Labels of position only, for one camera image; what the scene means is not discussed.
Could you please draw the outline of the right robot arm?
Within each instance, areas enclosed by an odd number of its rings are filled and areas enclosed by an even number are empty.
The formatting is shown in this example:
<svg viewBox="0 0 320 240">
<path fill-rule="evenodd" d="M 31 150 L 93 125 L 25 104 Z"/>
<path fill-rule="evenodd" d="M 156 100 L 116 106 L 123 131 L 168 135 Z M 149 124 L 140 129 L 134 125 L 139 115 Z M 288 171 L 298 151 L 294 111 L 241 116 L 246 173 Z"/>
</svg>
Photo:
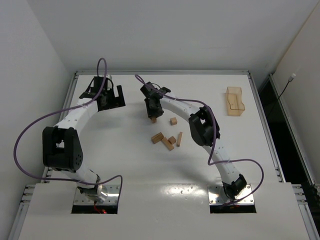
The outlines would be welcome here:
<svg viewBox="0 0 320 240">
<path fill-rule="evenodd" d="M 186 120 L 193 141 L 209 154 L 209 165 L 216 165 L 226 196 L 235 200 L 246 187 L 244 176 L 233 165 L 220 141 L 220 127 L 207 105 L 197 107 L 191 100 L 176 98 L 171 90 L 154 88 L 151 82 L 145 83 L 140 91 L 145 96 L 145 105 L 150 119 L 163 115 L 163 109 L 169 110 Z"/>
</svg>

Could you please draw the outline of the wooden block cube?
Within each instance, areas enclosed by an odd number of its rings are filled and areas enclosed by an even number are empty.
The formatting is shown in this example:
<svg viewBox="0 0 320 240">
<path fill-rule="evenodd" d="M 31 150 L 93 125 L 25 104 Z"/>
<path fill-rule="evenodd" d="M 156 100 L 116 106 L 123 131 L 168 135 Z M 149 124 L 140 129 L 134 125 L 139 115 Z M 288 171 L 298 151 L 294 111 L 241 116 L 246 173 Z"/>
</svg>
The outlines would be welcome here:
<svg viewBox="0 0 320 240">
<path fill-rule="evenodd" d="M 177 118 L 176 117 L 172 117 L 171 119 L 170 119 L 170 125 L 171 126 L 174 126 L 174 125 L 176 125 L 178 123 L 178 121 L 177 121 Z"/>
</svg>

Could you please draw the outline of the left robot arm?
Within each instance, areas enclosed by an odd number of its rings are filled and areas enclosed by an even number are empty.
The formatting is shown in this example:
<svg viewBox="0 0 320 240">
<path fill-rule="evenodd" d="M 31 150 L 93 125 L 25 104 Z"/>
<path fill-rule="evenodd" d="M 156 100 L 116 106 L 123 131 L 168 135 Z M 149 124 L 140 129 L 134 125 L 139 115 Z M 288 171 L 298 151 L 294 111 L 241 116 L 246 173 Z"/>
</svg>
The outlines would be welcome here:
<svg viewBox="0 0 320 240">
<path fill-rule="evenodd" d="M 43 164 L 74 180 L 80 193 L 94 202 L 104 202 L 108 192 L 100 183 L 99 175 L 84 163 L 79 135 L 94 114 L 125 105 L 121 85 L 115 86 L 110 75 L 95 76 L 78 98 L 75 108 L 55 126 L 46 127 L 42 132 Z"/>
</svg>

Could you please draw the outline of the amber transparent plastic bin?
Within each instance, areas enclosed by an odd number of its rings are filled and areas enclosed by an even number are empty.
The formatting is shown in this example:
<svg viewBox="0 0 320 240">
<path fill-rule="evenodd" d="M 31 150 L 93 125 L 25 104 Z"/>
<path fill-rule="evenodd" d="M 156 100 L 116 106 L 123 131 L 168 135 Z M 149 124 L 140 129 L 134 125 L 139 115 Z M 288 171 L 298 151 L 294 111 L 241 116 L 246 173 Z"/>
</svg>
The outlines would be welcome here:
<svg viewBox="0 0 320 240">
<path fill-rule="evenodd" d="M 225 92 L 227 115 L 230 117 L 240 117 L 245 111 L 242 101 L 242 88 L 228 86 Z"/>
</svg>

